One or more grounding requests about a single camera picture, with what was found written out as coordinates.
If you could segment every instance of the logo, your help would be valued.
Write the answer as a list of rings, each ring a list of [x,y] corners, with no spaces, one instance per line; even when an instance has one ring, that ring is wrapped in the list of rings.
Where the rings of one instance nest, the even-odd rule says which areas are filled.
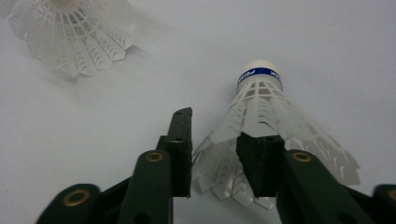
[[[238,78],[238,85],[246,78],[256,75],[271,76],[271,77],[275,77],[277,80],[280,81],[280,75],[276,71],[271,70],[269,68],[258,67],[258,68],[250,69],[246,71],[246,73],[242,74],[242,76]]]

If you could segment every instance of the shuttlecock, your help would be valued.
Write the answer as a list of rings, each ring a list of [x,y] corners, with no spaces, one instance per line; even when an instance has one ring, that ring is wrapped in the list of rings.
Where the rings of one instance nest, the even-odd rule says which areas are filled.
[[[212,189],[224,200],[233,196],[244,206],[272,208],[271,197],[255,198],[236,153],[236,138],[280,135],[285,149],[315,154],[342,184],[359,184],[359,165],[331,136],[283,94],[276,67],[259,60],[246,65],[237,95],[222,122],[194,153],[192,178],[202,191]]]
[[[2,17],[12,7],[9,24],[31,55],[72,77],[109,68],[133,44],[133,12],[126,0],[0,0],[0,5]]]

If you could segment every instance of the screw hole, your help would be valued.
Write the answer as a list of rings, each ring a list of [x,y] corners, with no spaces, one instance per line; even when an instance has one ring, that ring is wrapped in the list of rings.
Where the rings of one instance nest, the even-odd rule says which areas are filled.
[[[90,198],[90,192],[86,189],[76,189],[64,197],[64,205],[68,207],[78,206]]]
[[[148,224],[151,221],[151,216],[145,212],[139,213],[134,217],[136,224]]]
[[[308,154],[303,153],[303,152],[295,152],[292,154],[292,157],[297,160],[297,161],[311,161],[312,158],[308,156]]]
[[[389,194],[389,197],[390,197],[391,199],[393,199],[393,201],[396,201],[396,189],[390,190],[390,191],[388,192],[388,194]]]
[[[159,152],[151,152],[146,156],[147,161],[161,161],[163,159],[163,154]]]

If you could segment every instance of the white surface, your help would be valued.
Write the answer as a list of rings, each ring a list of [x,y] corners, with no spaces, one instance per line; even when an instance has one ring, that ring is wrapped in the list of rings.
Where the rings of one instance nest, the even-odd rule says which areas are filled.
[[[107,189],[193,109],[194,146],[235,95],[240,69],[275,63],[284,92],[360,163],[361,185],[396,183],[394,1],[130,0],[148,25],[110,70],[52,74],[0,21],[0,223],[34,223],[76,183]],[[175,200],[175,223],[279,223],[276,210]]]

